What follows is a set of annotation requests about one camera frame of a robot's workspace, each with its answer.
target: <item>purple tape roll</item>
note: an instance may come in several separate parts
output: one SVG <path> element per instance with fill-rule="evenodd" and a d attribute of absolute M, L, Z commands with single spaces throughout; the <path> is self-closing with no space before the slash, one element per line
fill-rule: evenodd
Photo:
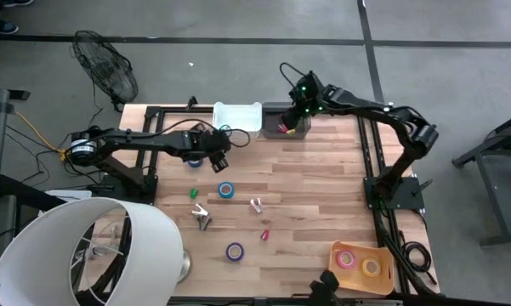
<path fill-rule="evenodd" d="M 232 254 L 233 250 L 237 250 L 238 255 L 233 255 Z M 244 247 L 238 242 L 233 242 L 233 243 L 229 244 L 229 246 L 227 247 L 227 250 L 225 251 L 224 254 L 227 256 L 227 258 L 230 261 L 239 261 L 240 259 L 242 259 L 244 257 Z"/>

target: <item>metal stand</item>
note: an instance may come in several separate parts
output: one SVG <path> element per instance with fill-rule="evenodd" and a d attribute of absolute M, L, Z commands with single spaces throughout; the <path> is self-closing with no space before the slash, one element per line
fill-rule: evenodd
<path fill-rule="evenodd" d="M 489 136 L 484 142 L 451 163 L 462 168 L 467 162 L 476 162 L 480 170 L 480 176 L 489 196 L 491 207 L 497 217 L 501 235 L 485 238 L 480 241 L 481 247 L 490 247 L 505 243 L 511 243 L 511 187 L 496 183 L 497 176 L 490 175 L 489 159 L 511 159 L 511 150 L 503 150 L 511 143 L 511 119 L 494 130 L 494 135 Z M 504 168 L 505 163 L 497 167 Z"/>

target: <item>pink tape roll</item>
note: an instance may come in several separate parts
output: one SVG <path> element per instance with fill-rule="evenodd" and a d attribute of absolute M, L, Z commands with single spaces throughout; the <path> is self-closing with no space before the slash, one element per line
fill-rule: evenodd
<path fill-rule="evenodd" d="M 348 263 L 344 262 L 344 255 L 347 256 L 350 261 Z M 355 256 L 350 251 L 340 251 L 337 253 L 337 264 L 342 269 L 348 269 L 354 266 L 355 264 Z"/>

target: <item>tape roll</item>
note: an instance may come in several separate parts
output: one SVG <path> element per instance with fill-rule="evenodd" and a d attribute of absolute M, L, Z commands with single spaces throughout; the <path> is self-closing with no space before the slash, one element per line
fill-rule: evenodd
<path fill-rule="evenodd" d="M 238 242 L 233 242 L 229 244 L 224 254 L 230 261 L 239 261 L 244 257 L 244 247 Z"/>
<path fill-rule="evenodd" d="M 350 251 L 340 251 L 337 253 L 337 265 L 342 269 L 353 267 L 355 264 L 355 256 Z"/>
<path fill-rule="evenodd" d="M 363 260 L 363 273 L 369 277 L 380 275 L 380 263 L 372 258 Z"/>
<path fill-rule="evenodd" d="M 218 186 L 218 193 L 224 199 L 231 198 L 235 194 L 235 186 L 229 182 L 223 182 Z"/>
<path fill-rule="evenodd" d="M 187 161 L 187 164 L 189 164 L 189 166 L 191 166 L 191 167 L 200 167 L 200 166 L 202 166 L 202 160 Z"/>

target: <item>lamp base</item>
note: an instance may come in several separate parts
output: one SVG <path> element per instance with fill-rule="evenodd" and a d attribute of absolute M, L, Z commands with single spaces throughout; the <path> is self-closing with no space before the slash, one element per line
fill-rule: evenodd
<path fill-rule="evenodd" d="M 181 266 L 181 272 L 179 272 L 178 284 L 185 281 L 190 273 L 190 254 L 189 251 L 184 250 L 184 264 Z"/>

